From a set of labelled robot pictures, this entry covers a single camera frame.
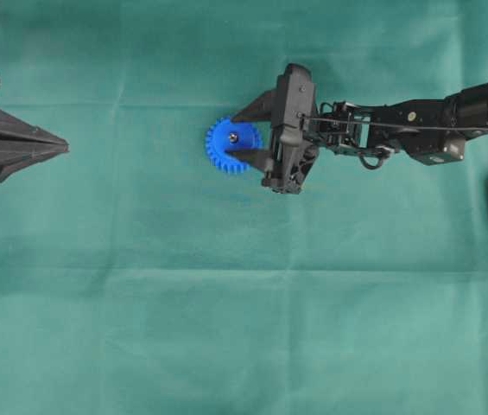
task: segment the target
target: blue gear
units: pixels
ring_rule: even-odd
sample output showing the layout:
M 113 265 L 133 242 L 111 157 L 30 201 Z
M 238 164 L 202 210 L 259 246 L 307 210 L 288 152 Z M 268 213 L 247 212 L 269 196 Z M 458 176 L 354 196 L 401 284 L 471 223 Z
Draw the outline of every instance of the blue gear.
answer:
M 263 147 L 261 133 L 253 124 L 233 124 L 230 117 L 221 118 L 207 132 L 206 151 L 212 164 L 229 174 L 239 174 L 250 168 L 248 163 L 225 153 L 227 150 L 253 150 Z

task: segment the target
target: green fabric surface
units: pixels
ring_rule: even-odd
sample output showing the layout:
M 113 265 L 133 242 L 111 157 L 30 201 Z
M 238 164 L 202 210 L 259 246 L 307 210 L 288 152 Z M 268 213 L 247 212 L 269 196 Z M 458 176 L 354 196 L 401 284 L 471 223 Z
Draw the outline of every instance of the green fabric surface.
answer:
M 0 107 L 71 145 L 0 186 L 0 414 L 488 414 L 488 137 L 218 172 L 290 62 L 440 99 L 488 81 L 488 0 L 0 0 Z

